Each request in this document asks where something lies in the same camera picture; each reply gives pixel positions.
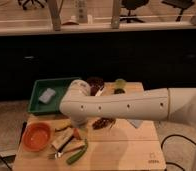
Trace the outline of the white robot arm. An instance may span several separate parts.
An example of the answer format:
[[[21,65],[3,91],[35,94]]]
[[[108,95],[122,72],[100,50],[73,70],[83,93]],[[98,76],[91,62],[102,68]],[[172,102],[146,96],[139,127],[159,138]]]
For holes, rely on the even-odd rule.
[[[74,80],[63,96],[59,110],[75,126],[84,124],[87,117],[105,117],[168,121],[196,129],[196,88],[91,96],[88,83]],[[196,151],[191,171],[196,171]]]

